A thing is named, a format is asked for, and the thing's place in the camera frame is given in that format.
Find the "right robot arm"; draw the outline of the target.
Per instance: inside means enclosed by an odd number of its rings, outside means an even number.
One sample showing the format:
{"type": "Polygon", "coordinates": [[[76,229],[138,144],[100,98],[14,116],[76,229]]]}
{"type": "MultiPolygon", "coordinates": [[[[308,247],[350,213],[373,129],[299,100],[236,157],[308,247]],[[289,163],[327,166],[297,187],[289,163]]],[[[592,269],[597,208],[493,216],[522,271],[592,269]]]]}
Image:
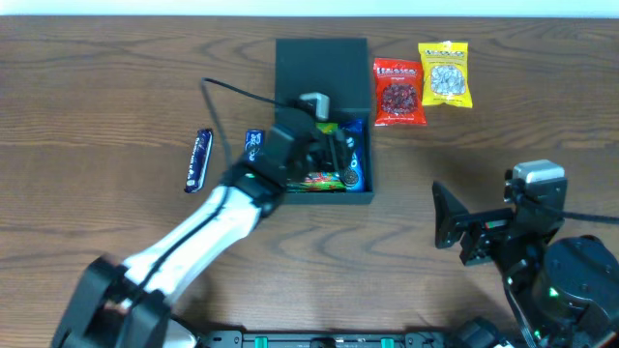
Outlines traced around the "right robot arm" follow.
{"type": "Polygon", "coordinates": [[[526,343],[531,347],[615,347],[618,261],[591,235],[557,239],[567,182],[512,179],[515,204],[471,214],[434,183],[435,245],[460,244],[465,266],[492,263],[526,343]]]}

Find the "Haribo gummy worms bag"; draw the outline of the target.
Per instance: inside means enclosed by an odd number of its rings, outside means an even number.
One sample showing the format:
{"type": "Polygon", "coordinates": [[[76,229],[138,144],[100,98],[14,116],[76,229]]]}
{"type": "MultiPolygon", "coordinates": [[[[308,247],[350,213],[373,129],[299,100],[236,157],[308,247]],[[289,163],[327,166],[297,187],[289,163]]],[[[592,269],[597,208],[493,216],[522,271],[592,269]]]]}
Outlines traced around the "Haribo gummy worms bag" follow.
{"type": "Polygon", "coordinates": [[[335,172],[311,172],[301,182],[288,181],[287,191],[291,193],[346,191],[341,177],[348,166],[349,160],[346,159],[335,172]]]}

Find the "blue Oreo cookie pack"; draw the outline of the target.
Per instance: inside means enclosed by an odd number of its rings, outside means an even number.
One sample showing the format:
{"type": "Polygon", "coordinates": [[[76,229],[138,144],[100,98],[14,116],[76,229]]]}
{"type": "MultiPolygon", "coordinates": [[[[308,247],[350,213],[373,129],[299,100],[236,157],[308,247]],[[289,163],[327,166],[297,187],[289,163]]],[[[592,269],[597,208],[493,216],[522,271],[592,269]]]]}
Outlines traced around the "blue Oreo cookie pack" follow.
{"type": "Polygon", "coordinates": [[[347,192],[362,192],[365,190],[364,172],[364,121],[355,119],[340,124],[340,128],[351,135],[349,144],[352,147],[352,158],[349,165],[340,172],[339,178],[346,187],[347,192]]]}

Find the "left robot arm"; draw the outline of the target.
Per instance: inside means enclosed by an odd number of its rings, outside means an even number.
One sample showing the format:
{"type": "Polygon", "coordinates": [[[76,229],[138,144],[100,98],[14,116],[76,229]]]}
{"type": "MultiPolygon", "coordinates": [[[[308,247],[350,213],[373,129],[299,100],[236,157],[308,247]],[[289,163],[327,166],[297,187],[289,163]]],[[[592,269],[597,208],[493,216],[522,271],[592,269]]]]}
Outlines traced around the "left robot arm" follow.
{"type": "Polygon", "coordinates": [[[121,263],[106,256],[84,271],[51,344],[54,347],[193,347],[172,307],[228,247],[281,204],[290,181],[336,172],[352,160],[354,134],[320,130],[302,111],[274,123],[259,153],[241,156],[209,198],[154,245],[121,263]]]}

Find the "yellow sunflower seeds bag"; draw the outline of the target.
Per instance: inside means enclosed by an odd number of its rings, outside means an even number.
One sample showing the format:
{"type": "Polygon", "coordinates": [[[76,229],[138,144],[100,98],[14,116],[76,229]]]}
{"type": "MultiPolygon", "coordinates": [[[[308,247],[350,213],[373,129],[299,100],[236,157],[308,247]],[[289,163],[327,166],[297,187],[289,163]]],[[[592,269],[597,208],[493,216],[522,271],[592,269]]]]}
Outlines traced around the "yellow sunflower seeds bag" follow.
{"type": "Polygon", "coordinates": [[[419,43],[423,77],[422,105],[472,108],[468,86],[468,43],[419,43]]]}

